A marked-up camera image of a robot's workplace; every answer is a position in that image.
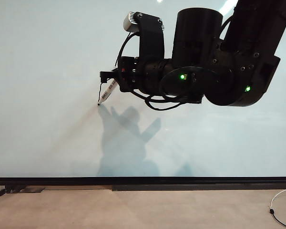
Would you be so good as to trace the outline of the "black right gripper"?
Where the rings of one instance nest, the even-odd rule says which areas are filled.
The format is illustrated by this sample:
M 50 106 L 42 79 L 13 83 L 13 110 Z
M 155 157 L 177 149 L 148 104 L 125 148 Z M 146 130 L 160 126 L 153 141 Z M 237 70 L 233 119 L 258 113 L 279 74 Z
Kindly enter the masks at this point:
M 143 85 L 145 64 L 146 60 L 143 58 L 122 56 L 118 59 L 118 68 L 111 71 L 100 71 L 100 81 L 106 83 L 110 79 L 118 78 L 121 92 L 126 93 L 138 89 L 140 92 L 146 93 Z

